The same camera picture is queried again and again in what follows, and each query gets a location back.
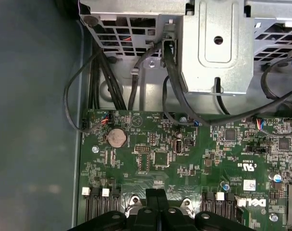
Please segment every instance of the wire bundle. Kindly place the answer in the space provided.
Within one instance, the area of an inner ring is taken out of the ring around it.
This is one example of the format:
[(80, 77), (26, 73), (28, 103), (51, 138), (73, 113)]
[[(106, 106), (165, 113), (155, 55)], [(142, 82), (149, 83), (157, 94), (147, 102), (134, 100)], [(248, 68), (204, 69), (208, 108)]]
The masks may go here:
[[(64, 111), (65, 115), (70, 123), (70, 125), (78, 132), (84, 132), (84, 133), (91, 133), (95, 129), (97, 129), (102, 123), (105, 124), (108, 122), (107, 118), (104, 118), (100, 123), (93, 125), (91, 128), (87, 129), (80, 129), (78, 128), (75, 123), (73, 122), (70, 112), (69, 112), (69, 105), (68, 105), (68, 93), (69, 89), (74, 82), (74, 80), (84, 71), (86, 66), (88, 66), (93, 60), (95, 60), (97, 57), (99, 57), (99, 60), (97, 59), (96, 62), (100, 62), (100, 65), (102, 67), (102, 71), (105, 77), (105, 81), (107, 83), (109, 92), (112, 96), (115, 108), (117, 110), (126, 110), (126, 105), (124, 103), (118, 82), (108, 64), (107, 57), (103, 53), (102, 49), (99, 49), (99, 46), (95, 43), (94, 48), (97, 48), (97, 51), (94, 52), (87, 61), (83, 64), (83, 66), (73, 75), (73, 77), (69, 80), (69, 82), (66, 84), (64, 88), (64, 94), (63, 94), (63, 103), (64, 103)], [(99, 81), (100, 81), (100, 74), (96, 73), (96, 75), (90, 75), (90, 88), (89, 88), (89, 104), (88, 108), (92, 108), (92, 104), (95, 105), (95, 108), (99, 108)]]
[(102, 124), (107, 124), (108, 121), (109, 121), (108, 113), (106, 113), (106, 115), (104, 116), (103, 120), (101, 120), (101, 123), (102, 123)]
[(265, 121), (263, 119), (257, 119), (256, 122), (258, 130), (262, 130)]
[(128, 36), (128, 37), (123, 38), (122, 41), (132, 41), (132, 38), (131, 36)]
[[(190, 107), (189, 103), (187, 102), (187, 100), (184, 96), (181, 82), (180, 82), (180, 78), (179, 78), (179, 74), (178, 74), (178, 70), (177, 70), (176, 64), (174, 62), (174, 56), (172, 54), (170, 44), (168, 44), (167, 42), (165, 42), (165, 46), (164, 46), (164, 57), (165, 57), (165, 65), (167, 68), (167, 72), (168, 72), (168, 75), (170, 77), (171, 86), (173, 88), (173, 91), (175, 93), (176, 98), (178, 99), (180, 105), (182, 106), (182, 109), (184, 110), (184, 112), (187, 115), (189, 115), (195, 121), (198, 121), (199, 123), (202, 123), (203, 125), (206, 125), (206, 126), (221, 126), (221, 125), (232, 123), (232, 122), (244, 119), (244, 118), (252, 117), (256, 114), (264, 113), (272, 108), (276, 108), (277, 106), (281, 105), (290, 96), (292, 96), (292, 91), (290, 91), (289, 93), (274, 100), (273, 102), (268, 103), (264, 106), (258, 107), (256, 109), (253, 109), (251, 111), (241, 113), (239, 115), (228, 116), (226, 118), (221, 118), (221, 119), (205, 120), (204, 118), (202, 118), (200, 115), (196, 114), (193, 111), (193, 109)], [(163, 87), (163, 94), (166, 93), (165, 91), (167, 91), (167, 88)], [(165, 103), (165, 101), (163, 101), (163, 111), (166, 114), (167, 111), (164, 110), (166, 108), (164, 103)]]

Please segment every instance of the red and black wires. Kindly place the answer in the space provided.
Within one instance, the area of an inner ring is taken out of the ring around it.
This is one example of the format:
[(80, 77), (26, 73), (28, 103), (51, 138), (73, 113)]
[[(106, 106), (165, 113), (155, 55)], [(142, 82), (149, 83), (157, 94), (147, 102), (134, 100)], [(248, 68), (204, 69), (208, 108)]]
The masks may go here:
[(131, 36), (124, 37), (122, 41), (132, 41)]

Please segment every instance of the green circuit board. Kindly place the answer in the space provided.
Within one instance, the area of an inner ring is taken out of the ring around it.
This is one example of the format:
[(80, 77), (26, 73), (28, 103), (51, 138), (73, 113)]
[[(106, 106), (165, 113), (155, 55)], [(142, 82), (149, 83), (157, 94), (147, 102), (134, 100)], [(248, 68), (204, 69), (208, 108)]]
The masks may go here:
[[(252, 118), (219, 127), (179, 126), (162, 112), (87, 110), (85, 126), (107, 115), (108, 123), (82, 134), (78, 224), (97, 209), (87, 199), (88, 187), (118, 189), (117, 209), (122, 212), (132, 195), (145, 198), (148, 188), (165, 189), (170, 201), (190, 198), (196, 213), (204, 208), (205, 193), (232, 193), (238, 222), (255, 230), (289, 227), (292, 137), (265, 135)], [(292, 119), (264, 118), (264, 129), (291, 132)], [(273, 175), (281, 176), (281, 182)], [(271, 214), (278, 220), (271, 221)]]

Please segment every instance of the mounting screw hole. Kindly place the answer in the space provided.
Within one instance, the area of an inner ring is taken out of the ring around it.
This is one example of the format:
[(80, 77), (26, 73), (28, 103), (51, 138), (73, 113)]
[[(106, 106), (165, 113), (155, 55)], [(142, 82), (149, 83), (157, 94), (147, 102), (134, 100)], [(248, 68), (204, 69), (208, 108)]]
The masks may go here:
[(214, 43), (216, 44), (216, 45), (221, 45), (222, 43), (223, 43), (223, 38), (222, 37), (220, 37), (220, 36), (216, 36), (215, 38), (214, 38)]
[(112, 219), (119, 219), (119, 218), (120, 218), (119, 215), (113, 215), (113, 216), (112, 216)]

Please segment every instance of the white label sticker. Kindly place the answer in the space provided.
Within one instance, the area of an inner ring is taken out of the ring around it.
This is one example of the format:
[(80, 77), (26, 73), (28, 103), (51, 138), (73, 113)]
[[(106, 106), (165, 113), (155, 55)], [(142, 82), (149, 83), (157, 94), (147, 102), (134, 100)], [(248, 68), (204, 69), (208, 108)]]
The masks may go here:
[(255, 180), (244, 180), (243, 181), (244, 191), (256, 191), (256, 181)]

